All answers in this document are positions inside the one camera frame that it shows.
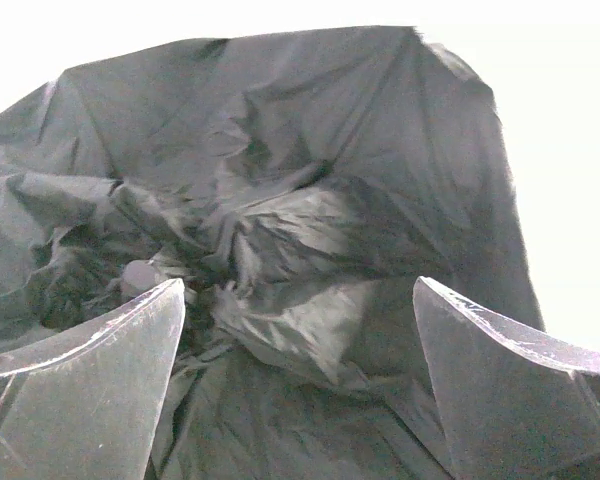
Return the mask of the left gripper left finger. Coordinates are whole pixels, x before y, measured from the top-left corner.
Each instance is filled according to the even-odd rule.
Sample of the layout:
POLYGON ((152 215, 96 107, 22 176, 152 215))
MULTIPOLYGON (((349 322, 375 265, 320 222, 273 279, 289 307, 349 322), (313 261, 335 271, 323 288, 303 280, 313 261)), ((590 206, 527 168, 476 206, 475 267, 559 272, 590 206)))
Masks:
POLYGON ((184 284, 0 354, 0 479, 141 479, 185 318, 184 284))

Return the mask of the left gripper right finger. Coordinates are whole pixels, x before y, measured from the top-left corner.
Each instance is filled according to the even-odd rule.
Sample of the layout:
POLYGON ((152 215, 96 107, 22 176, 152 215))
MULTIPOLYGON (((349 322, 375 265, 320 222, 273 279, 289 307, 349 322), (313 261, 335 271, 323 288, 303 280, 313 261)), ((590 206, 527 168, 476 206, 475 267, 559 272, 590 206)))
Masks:
POLYGON ((431 279, 413 305, 458 479, 600 479, 600 352, 431 279))

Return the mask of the black folding umbrella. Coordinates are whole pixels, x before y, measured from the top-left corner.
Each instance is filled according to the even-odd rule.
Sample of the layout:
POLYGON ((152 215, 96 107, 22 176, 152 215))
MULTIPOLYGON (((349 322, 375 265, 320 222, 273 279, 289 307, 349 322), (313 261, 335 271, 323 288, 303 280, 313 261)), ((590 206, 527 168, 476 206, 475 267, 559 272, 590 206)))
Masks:
POLYGON ((194 39, 0 114, 0 353, 127 300, 187 317, 155 479, 445 479, 431 277, 542 324, 491 89, 409 27, 194 39))

